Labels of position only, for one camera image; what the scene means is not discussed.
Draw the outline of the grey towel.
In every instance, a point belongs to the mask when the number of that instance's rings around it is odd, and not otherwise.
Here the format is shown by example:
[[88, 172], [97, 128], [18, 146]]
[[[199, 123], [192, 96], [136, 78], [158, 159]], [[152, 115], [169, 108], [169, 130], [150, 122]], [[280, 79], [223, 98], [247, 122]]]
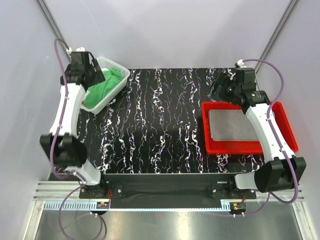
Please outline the grey towel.
[[214, 141], [274, 142], [275, 136], [267, 119], [267, 106], [256, 106], [247, 113], [237, 109], [208, 111], [210, 137]]

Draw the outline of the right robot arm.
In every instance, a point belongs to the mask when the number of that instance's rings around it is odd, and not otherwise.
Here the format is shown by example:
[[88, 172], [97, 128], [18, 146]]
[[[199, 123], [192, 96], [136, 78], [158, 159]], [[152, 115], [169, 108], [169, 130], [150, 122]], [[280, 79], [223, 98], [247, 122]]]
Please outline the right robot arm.
[[275, 103], [265, 91], [257, 90], [255, 70], [238, 67], [234, 75], [219, 71], [211, 94], [241, 108], [257, 134], [264, 155], [264, 165], [257, 171], [234, 176], [234, 181], [227, 185], [228, 195], [236, 199], [245, 190], [272, 193], [293, 189], [297, 193], [307, 163], [295, 155], [283, 137], [272, 113]]

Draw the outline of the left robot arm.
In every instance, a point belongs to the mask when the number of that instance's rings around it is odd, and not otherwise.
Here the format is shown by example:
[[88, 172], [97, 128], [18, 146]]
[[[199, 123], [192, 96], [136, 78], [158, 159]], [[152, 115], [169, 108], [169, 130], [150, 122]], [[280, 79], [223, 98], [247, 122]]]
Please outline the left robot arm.
[[104, 80], [93, 54], [80, 47], [70, 49], [70, 64], [60, 77], [60, 100], [55, 120], [48, 134], [40, 136], [40, 145], [47, 155], [52, 173], [60, 180], [74, 175], [90, 187], [97, 198], [108, 193], [102, 174], [88, 160], [87, 148], [77, 136], [77, 124], [86, 92]]

